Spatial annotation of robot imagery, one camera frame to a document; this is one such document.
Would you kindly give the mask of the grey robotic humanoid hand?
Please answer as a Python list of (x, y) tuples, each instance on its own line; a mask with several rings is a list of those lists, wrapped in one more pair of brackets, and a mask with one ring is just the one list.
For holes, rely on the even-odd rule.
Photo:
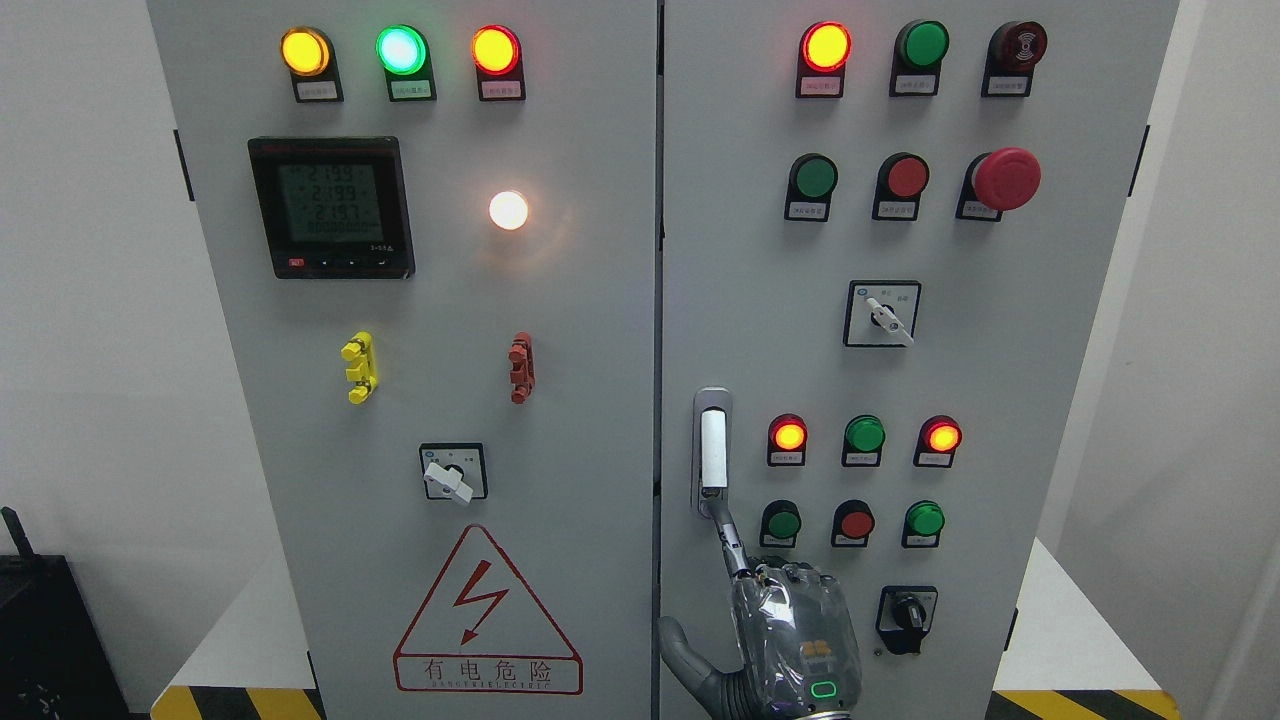
[(808, 562), (750, 559), (728, 502), (704, 502), (717, 524), (730, 577), (744, 666), (716, 669), (675, 619), (658, 620), (660, 656), (713, 719), (850, 719), (861, 665), (838, 580)]

